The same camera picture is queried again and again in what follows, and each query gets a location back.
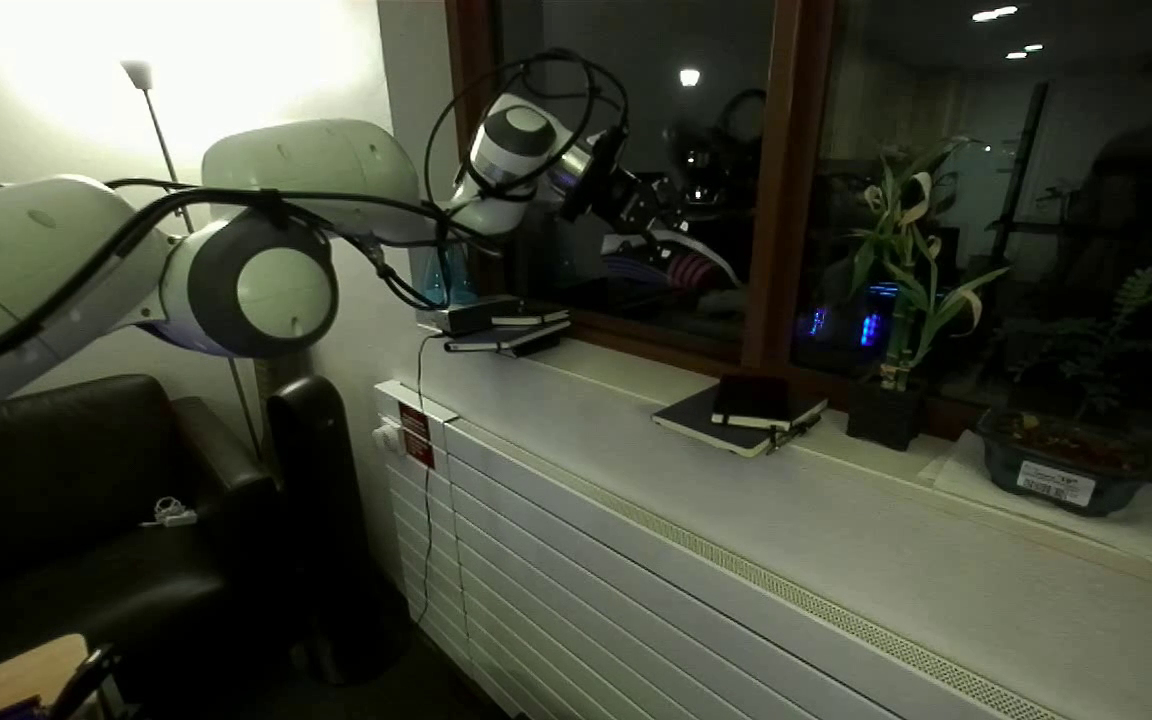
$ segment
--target black cable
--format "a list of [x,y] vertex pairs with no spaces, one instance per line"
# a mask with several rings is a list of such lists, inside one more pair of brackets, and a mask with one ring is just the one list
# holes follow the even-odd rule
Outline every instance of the black cable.
[[102,189],[160,189],[160,193],[176,193],[176,189],[188,189],[188,185],[160,181],[160,178],[115,178],[115,181],[102,181]]
[[440,261],[440,281],[444,281],[444,294],[446,299],[454,298],[454,281],[451,281],[451,268],[446,268],[446,221],[435,225],[435,261]]
[[251,416],[251,404],[249,404],[249,391],[242,391],[242,379],[238,379],[238,366],[233,357],[227,357],[227,377],[233,377],[233,391],[238,396],[249,441],[251,441],[251,454],[255,454],[260,449],[260,433],[255,433],[255,416]]
[[[414,214],[414,216],[435,216],[430,209],[425,205],[400,205],[400,200],[389,200],[389,196],[348,196],[348,193],[287,193],[290,200],[361,200],[361,205],[379,205],[379,209],[400,209],[400,214]],[[333,221],[301,209],[301,205],[287,205],[287,196],[278,193],[238,193],[238,189],[181,189],[172,196],[160,196],[152,205],[145,205],[123,228],[115,228],[102,250],[96,250],[44,303],[36,303],[30,312],[18,316],[18,326],[13,326],[7,332],[0,332],[0,357],[27,345],[30,337],[41,337],[49,329],[49,320],[67,303],[75,299],[111,261],[123,261],[130,256],[146,233],[188,209],[188,205],[242,205],[242,209],[277,209],[283,214],[287,221],[307,221],[315,228],[326,228],[333,236],[343,236],[348,243],[357,243],[373,263],[375,256],[369,251],[369,243],[385,243],[375,236],[361,241],[343,228],[334,228]],[[402,290],[402,303],[425,303],[425,308],[440,308],[435,299],[418,298],[410,283],[395,281],[395,290]]]
[[[541,181],[544,174],[553,174],[553,169],[564,159],[564,153],[573,153],[573,148],[584,142],[584,133],[588,133],[588,126],[591,126],[591,109],[594,109],[600,97],[605,97],[600,84],[594,84],[594,75],[615,87],[615,104],[610,104],[610,102],[608,102],[608,104],[620,109],[615,130],[629,133],[629,94],[623,94],[620,75],[608,71],[605,64],[591,64],[591,60],[577,55],[577,51],[541,51],[541,55],[528,55],[528,60],[510,60],[510,64],[502,64],[499,71],[490,71],[488,80],[474,80],[472,87],[508,94],[514,80],[528,84],[541,64],[577,64],[577,69],[584,71],[584,94],[561,94],[561,97],[584,97],[584,113],[579,113],[579,122],[577,122],[577,130],[573,130],[573,135],[567,135],[564,148],[555,148],[544,164],[535,164],[532,174],[525,174],[525,178],[514,178],[514,181],[502,181],[502,185],[488,185],[488,181],[472,169],[468,153],[458,153],[458,174],[468,174],[468,178],[478,185],[478,196],[508,196],[510,189],[525,189],[525,185]],[[465,94],[454,94],[454,97],[440,109],[435,126],[430,126],[427,135],[425,135],[425,196],[427,196],[427,200],[435,200],[435,193],[430,193],[430,145],[435,145],[440,130],[446,126],[446,115],[451,115],[451,109],[454,109],[458,102],[465,102]]]
[[[425,412],[425,348],[430,345],[430,342],[440,342],[440,337],[425,337],[418,345],[414,345],[414,404],[418,404],[418,412]],[[427,579],[427,571],[430,571],[430,494],[427,494],[427,484],[430,484],[430,467],[425,463],[425,473],[418,473],[418,494],[425,494],[425,565],[418,565],[418,571],[425,571],[425,590],[418,590],[418,615],[414,615],[414,625],[425,625],[425,615],[427,615],[427,592],[430,592],[430,579]]]

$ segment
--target glass pane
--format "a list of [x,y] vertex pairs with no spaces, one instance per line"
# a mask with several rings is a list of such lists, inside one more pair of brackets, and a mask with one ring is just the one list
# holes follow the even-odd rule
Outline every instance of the glass pane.
[[[865,189],[882,157],[935,148],[951,153],[920,228],[938,236],[938,294],[994,263],[1009,275],[980,294],[984,326],[938,332],[917,377],[1001,401],[1023,367],[1065,409],[1101,379],[1152,409],[1152,303],[1114,326],[1125,281],[1152,268],[1152,3],[840,0],[794,366],[865,377],[890,345],[900,281],[852,263],[856,228],[876,228]],[[1078,332],[1094,348],[1044,357]],[[1112,353],[1102,377],[1068,366],[1094,353]]]
[[[499,55],[579,51],[620,75],[620,164],[653,228],[532,214],[502,251],[508,290],[615,320],[702,357],[736,357],[753,251],[772,0],[499,0]],[[525,94],[579,130],[584,75],[541,69]]]

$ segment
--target plant pot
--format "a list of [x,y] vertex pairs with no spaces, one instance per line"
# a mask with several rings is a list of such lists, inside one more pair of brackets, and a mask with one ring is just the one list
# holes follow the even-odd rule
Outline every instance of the plant pot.
[[1106,516],[1152,484],[1152,454],[1121,433],[1051,416],[986,409],[980,412],[984,467],[1005,494],[1044,495],[1078,516]]
[[846,437],[908,454],[920,437],[923,391],[858,385],[852,396]]

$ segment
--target potted plant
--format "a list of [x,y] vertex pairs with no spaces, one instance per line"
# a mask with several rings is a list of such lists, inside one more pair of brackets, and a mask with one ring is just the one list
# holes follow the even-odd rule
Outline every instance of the potted plant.
[[[1125,416],[1125,360],[1152,357],[1135,316],[1152,308],[1152,268],[1135,268],[1102,316],[1011,320],[1001,329],[1009,409],[980,416],[986,481],[1078,516],[1125,509],[1152,484],[1152,449]],[[1065,396],[1023,391],[1031,377]]]
[[920,428],[920,366],[935,353],[947,329],[976,332],[984,316],[980,290],[1009,274],[986,268],[947,290],[938,261],[945,241],[929,228],[929,221],[951,205],[951,196],[935,200],[931,178],[959,145],[962,142],[951,142],[920,159],[887,153],[879,159],[879,185],[865,189],[872,228],[852,233],[852,294],[867,294],[876,281],[882,281],[890,316],[876,371],[852,401],[846,433],[887,449],[908,449]]

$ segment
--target cable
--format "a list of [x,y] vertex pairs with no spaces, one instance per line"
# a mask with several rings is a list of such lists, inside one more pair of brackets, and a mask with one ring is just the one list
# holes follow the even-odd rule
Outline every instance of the cable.
[[[584,94],[555,94],[555,97],[548,97],[548,102],[577,102],[577,97],[579,97],[579,102],[584,102],[579,122],[577,122],[573,135],[567,135],[541,169],[532,169],[532,174],[525,174],[525,178],[510,178],[510,181],[502,181],[502,185],[484,181],[484,178],[472,169],[468,153],[458,153],[458,174],[468,174],[468,178],[478,185],[478,196],[508,196],[510,189],[525,189],[525,185],[541,181],[544,174],[553,174],[553,169],[564,159],[564,153],[573,153],[573,148],[584,142],[584,133],[588,133],[588,126],[591,126],[591,109],[594,109],[600,102],[610,104],[610,109],[620,109],[615,130],[629,133],[629,94],[623,94],[620,75],[608,71],[605,64],[591,64],[591,60],[584,60],[584,55],[577,55],[577,51],[564,51],[564,49],[510,60],[510,64],[502,64],[499,71],[490,71],[488,80],[474,80],[472,87],[508,94],[514,80],[525,80],[525,87],[535,87],[535,84],[532,84],[532,71],[544,69],[544,64],[577,64],[577,69],[579,69]],[[465,102],[465,94],[454,94],[454,97],[440,109],[435,126],[430,126],[427,135],[425,135],[425,196],[427,196],[427,200],[435,200],[435,193],[430,193],[430,145],[435,145],[440,130],[446,126],[446,115],[451,115],[451,109],[454,109],[458,102]]]
[[160,181],[160,178],[115,178],[115,181],[102,181],[102,189],[160,189],[160,193],[176,193],[176,189],[188,189],[188,185]]
[[188,205],[242,205],[242,209],[262,209],[262,214],[278,214],[283,221],[307,221],[341,241],[348,241],[357,251],[363,251],[373,261],[373,268],[379,274],[379,281],[389,290],[400,290],[395,298],[410,308],[444,308],[427,298],[418,298],[408,281],[400,281],[385,261],[375,261],[373,243],[389,243],[379,236],[352,236],[348,228],[334,228],[333,221],[301,209],[301,205],[287,205],[287,200],[357,200],[357,205],[379,205],[379,209],[400,209],[400,214],[410,214],[410,216],[430,216],[440,221],[435,209],[425,209],[425,205],[402,205],[402,200],[389,200],[389,196],[352,196],[352,193],[238,193],[238,189],[181,189],[181,193],[166,193],[152,205],[145,205],[123,228],[115,228],[102,250],[96,250],[49,299],[41,299],[30,312],[18,316],[18,326],[13,326],[7,332],[0,332],[0,357],[5,353],[17,353],[18,345],[27,345],[30,337],[41,337],[49,329],[49,320],[67,303],[75,299],[99,274],[106,274],[106,263],[130,256],[146,233],[188,209]]
[[249,404],[249,391],[242,391],[242,379],[238,379],[238,366],[233,357],[227,357],[227,377],[233,377],[233,391],[238,396],[238,409],[242,409],[249,441],[251,441],[251,449],[260,449],[255,416],[251,416],[251,404]]
[[[418,345],[414,345],[414,404],[418,404],[418,416],[425,416],[425,348],[430,345],[430,342],[440,342],[440,332],[430,332],[430,337],[425,337]],[[414,625],[425,625],[425,615],[427,615],[427,592],[430,592],[430,579],[427,579],[427,568],[430,568],[430,494],[427,494],[427,484],[430,484],[430,467],[427,463],[418,463],[425,473],[418,473],[418,494],[425,494],[425,565],[418,565],[418,571],[425,571],[425,590],[418,590],[418,615],[414,615]]]

